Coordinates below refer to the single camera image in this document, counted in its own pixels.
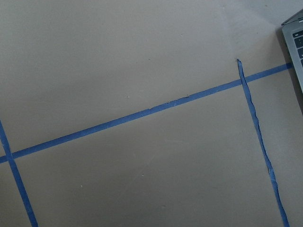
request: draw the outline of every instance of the concrete floor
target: concrete floor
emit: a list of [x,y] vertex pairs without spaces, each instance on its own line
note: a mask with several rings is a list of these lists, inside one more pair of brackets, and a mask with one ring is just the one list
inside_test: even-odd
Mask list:
[[[245,76],[284,65],[280,24],[301,8],[281,0],[2,1],[0,120],[11,152],[238,80],[237,58]],[[248,86],[289,224],[301,226],[294,71]],[[15,162],[41,227],[283,226],[240,84]],[[0,185],[0,226],[35,226],[8,162]]]

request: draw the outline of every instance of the black keyboard key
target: black keyboard key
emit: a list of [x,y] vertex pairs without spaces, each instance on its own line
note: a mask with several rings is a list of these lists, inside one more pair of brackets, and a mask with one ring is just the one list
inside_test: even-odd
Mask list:
[[303,31],[293,33],[293,38],[299,37],[301,35],[303,35]]
[[303,58],[303,48],[298,49],[298,54],[300,58]]
[[294,42],[297,48],[303,47],[303,37],[294,39]]

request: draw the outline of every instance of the laptop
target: laptop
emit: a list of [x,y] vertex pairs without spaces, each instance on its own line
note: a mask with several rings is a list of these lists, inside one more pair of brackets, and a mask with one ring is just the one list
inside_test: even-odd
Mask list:
[[303,91],[303,9],[282,23],[282,32]]

